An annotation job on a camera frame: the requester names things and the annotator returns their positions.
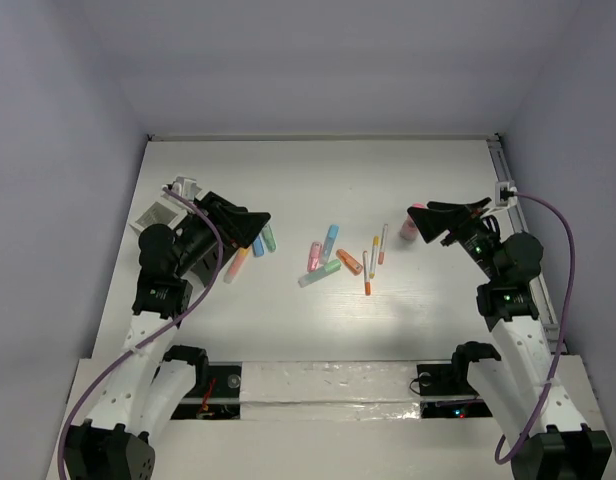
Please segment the pink highlighter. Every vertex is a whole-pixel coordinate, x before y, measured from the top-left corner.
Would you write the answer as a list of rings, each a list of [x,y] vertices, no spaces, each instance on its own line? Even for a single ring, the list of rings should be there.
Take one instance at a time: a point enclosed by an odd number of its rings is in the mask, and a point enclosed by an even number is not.
[[[307,263],[307,271],[313,272],[320,265],[320,256],[321,256],[322,244],[320,242],[313,242],[310,247],[308,263]]]

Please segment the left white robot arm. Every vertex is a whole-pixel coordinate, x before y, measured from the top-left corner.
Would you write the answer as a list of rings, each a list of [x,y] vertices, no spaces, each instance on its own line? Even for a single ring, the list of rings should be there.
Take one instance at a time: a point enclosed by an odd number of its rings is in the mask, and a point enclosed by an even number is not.
[[[140,270],[130,324],[119,356],[68,414],[57,447],[60,478],[152,477],[157,437],[184,396],[209,383],[206,351],[174,337],[270,218],[176,181],[132,222]]]

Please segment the yellow orange highlighter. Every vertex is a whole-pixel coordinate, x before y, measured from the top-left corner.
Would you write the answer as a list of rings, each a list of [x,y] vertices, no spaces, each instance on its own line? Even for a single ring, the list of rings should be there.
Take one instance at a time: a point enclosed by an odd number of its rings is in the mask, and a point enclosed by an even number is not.
[[[239,248],[224,275],[224,282],[231,284],[250,254],[251,248]]]

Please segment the blue highlighter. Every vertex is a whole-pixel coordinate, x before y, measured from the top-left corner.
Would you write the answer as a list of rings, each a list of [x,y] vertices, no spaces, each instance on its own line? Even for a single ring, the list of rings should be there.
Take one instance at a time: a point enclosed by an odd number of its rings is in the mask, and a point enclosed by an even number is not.
[[[328,228],[326,237],[324,239],[324,242],[322,244],[322,249],[321,249],[321,253],[320,253],[320,263],[322,265],[325,265],[328,261],[329,258],[331,256],[332,253],[332,249],[334,247],[334,243],[336,241],[337,235],[339,232],[339,226],[336,224],[331,224]]]
[[[252,251],[255,257],[262,257],[265,254],[263,239],[258,235],[252,243]]]

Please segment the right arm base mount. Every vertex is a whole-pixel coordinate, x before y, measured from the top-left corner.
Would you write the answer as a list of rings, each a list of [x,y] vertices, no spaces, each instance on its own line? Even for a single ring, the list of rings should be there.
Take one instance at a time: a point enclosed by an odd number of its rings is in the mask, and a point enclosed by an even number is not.
[[[492,413],[476,391],[456,380],[449,363],[417,365],[409,390],[420,400],[423,419],[491,418]]]

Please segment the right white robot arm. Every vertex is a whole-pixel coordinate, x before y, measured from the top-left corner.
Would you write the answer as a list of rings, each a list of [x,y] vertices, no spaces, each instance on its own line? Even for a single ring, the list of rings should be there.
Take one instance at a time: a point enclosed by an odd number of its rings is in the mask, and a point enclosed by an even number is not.
[[[502,238],[489,202],[408,210],[425,242],[459,244],[488,279],[476,301],[493,340],[458,346],[442,379],[485,403],[502,431],[494,460],[514,478],[600,479],[611,441],[588,425],[559,379],[562,347],[549,345],[531,291],[543,246],[526,231]]]

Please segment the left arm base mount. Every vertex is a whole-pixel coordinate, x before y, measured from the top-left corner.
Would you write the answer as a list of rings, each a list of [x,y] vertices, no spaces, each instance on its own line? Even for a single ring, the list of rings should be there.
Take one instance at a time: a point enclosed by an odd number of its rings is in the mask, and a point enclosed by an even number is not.
[[[172,413],[172,420],[235,420],[240,418],[240,363],[211,363],[198,380],[193,366],[182,361],[163,362],[151,383],[157,386],[162,374],[192,373],[193,388],[183,396]]]

